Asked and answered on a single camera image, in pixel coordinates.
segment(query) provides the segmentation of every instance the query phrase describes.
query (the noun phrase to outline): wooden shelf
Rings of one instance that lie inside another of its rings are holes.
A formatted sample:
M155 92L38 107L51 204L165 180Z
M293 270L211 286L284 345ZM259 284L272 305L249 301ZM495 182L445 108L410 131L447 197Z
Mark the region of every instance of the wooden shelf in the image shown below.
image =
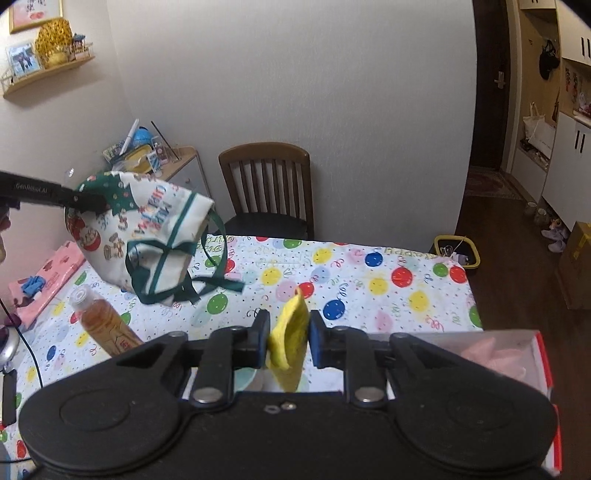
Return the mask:
M17 90L20 90L21 88L26 87L27 85L35 83L39 80L43 80L44 78L53 77L54 75L57 75L58 73L65 72L66 70L77 69L80 66L84 65L85 63L88 63L89 61L94 60L94 58L95 58L94 56L91 56L91 57L88 57L87 59L73 60L73 61L69 61L68 63L63 63L62 65L58 65L57 67L53 67L53 68L50 68L47 70L40 70L39 72L31 73L30 75L27 75L26 77L22 78L21 80L17 80L16 82L14 82L11 86L9 86L7 88L6 92L4 92L4 94L2 96L7 97L10 94L16 92Z

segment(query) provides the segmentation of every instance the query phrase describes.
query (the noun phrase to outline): door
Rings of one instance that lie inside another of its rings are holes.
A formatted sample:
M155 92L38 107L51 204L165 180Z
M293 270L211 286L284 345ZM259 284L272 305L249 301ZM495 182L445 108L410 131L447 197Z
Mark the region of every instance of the door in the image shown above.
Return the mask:
M591 158L591 131L560 113L554 149L542 196L570 229L585 201L584 159Z
M505 0L472 0L476 26L476 109L470 165L501 167L509 108L509 25Z
M591 30L576 13L560 0L556 1L560 50L564 59L591 65Z

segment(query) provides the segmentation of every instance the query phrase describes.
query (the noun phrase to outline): door handle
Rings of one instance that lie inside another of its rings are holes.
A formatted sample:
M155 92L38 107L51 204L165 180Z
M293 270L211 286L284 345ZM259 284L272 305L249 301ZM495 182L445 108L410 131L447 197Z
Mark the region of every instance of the door handle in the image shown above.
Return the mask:
M494 82L496 83L496 86L502 90L505 87L505 72L499 70L499 76Z

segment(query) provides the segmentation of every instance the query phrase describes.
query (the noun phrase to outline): table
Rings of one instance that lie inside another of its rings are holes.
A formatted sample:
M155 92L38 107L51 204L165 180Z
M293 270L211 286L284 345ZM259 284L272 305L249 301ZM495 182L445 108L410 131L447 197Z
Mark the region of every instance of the table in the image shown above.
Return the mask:
M88 263L82 265L24 333L38 359L44 383L108 359L68 305L70 293L81 284L106 297L145 341L172 330L184 330L189 339L198 339L220 327L249 326L261 308L269 310L273 326L297 286L308 308L321 311L329 326L348 325L369 333L480 329L466 274L449 258L399 248L247 236L229 237L228 245L226 275L246 284L243 293L216 290L196 305L143 305L135 295L103 282ZM210 255L221 255L223 238L210 235L206 248ZM211 274L213 270L200 247L190 272ZM14 365L18 370L18 417L23 402L39 384L22 343ZM342 373L315 369L308 352L299 391L340 389ZM17 424L3 430L0 440L10 458L28 455ZM23 469L27 464L13 465L12 478L22 476Z

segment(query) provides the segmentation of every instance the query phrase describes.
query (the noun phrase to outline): yellow cloth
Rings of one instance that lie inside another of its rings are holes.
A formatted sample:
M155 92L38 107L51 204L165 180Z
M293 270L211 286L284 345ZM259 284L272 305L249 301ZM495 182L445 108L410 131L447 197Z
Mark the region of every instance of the yellow cloth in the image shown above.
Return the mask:
M300 383L309 321L310 313L298 288L295 296L281 310L267 342L267 367L286 392L295 392Z

